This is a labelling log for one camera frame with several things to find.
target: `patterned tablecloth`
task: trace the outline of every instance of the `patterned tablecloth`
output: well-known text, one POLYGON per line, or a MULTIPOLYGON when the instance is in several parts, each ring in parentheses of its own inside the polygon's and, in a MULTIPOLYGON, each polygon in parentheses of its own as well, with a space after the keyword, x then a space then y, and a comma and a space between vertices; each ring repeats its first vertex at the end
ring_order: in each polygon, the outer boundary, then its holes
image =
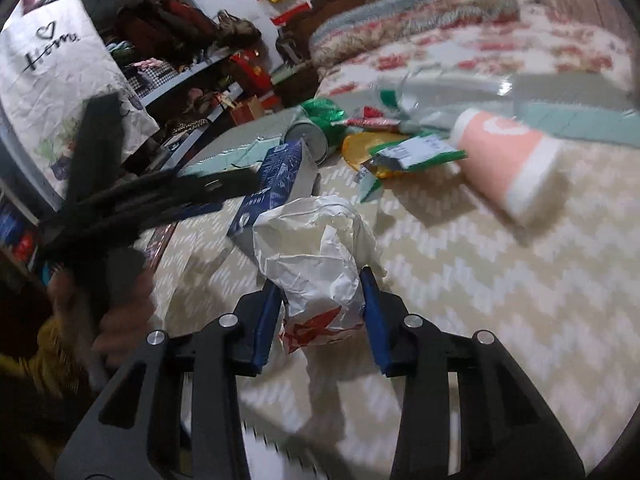
MULTIPOLYGON (((287 113, 256 130, 275 134, 287 113)), ((233 133, 226 142, 238 142, 233 133)), ((561 206, 526 233, 438 169, 389 180, 364 217, 383 250, 385 286, 446 332, 495 332, 590 470, 640 400, 640 151, 567 141, 561 169, 561 206)), ((355 172, 339 156, 320 172, 323 194, 355 197, 355 172)), ((201 329, 261 287, 225 238, 238 204, 178 225, 156 274, 172 335, 201 329)), ((364 332, 288 357, 274 344, 263 374, 239 378, 238 389, 244 420, 281 450, 332 478, 388 478, 402 381, 379 373, 364 332)))

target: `brown bag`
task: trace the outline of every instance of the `brown bag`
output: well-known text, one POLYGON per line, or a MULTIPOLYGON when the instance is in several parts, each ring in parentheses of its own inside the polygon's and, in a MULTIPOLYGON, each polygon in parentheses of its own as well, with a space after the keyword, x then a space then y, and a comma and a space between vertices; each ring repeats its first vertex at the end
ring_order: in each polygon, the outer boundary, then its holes
POLYGON ((226 10, 218 12, 220 35, 218 43, 232 48, 247 48, 260 40, 262 33, 249 20, 241 20, 226 10))

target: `silver screw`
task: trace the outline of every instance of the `silver screw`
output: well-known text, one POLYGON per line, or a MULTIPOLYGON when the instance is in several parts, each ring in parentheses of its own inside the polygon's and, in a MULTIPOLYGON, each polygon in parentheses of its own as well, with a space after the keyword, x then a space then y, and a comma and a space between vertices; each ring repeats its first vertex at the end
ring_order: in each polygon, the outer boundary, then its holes
POLYGON ((224 316, 220 316, 218 323, 220 326, 225 328, 229 328, 230 326, 235 325, 238 322, 238 316, 236 314, 225 314, 224 316))
POLYGON ((159 345, 162 341, 164 341, 164 332, 161 330, 154 330, 146 336, 146 342, 150 345, 159 345))
POLYGON ((495 341, 495 336, 488 330, 481 330, 480 332, 478 332, 478 335, 476 337, 478 338, 478 341, 483 345, 490 345, 495 341))
POLYGON ((418 328, 419 326, 422 326, 422 318, 415 314, 409 314, 404 318, 404 324, 410 328, 418 328))

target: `crumpled paper bag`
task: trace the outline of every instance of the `crumpled paper bag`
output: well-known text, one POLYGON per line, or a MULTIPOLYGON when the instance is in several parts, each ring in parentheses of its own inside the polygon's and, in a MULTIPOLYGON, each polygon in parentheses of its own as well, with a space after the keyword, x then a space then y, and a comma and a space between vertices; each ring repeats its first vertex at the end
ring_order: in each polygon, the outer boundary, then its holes
POLYGON ((280 339, 287 353, 347 338, 362 327, 360 270, 386 272, 373 233, 348 200, 299 198, 258 216, 254 250, 260 272, 284 291, 280 339))

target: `white paper bag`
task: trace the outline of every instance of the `white paper bag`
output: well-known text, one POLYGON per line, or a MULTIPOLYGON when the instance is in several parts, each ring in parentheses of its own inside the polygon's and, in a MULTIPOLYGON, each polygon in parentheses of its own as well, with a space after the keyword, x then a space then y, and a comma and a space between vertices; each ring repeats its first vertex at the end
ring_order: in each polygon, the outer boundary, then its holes
POLYGON ((158 130, 80 0, 59 0, 12 22, 0 34, 0 65, 4 112, 20 143, 60 194, 87 99, 120 94, 123 158, 158 130))
POLYGON ((343 339, 362 327, 360 270, 383 277, 376 241, 348 200, 299 198, 258 216, 258 267, 284 291, 287 352, 343 339))

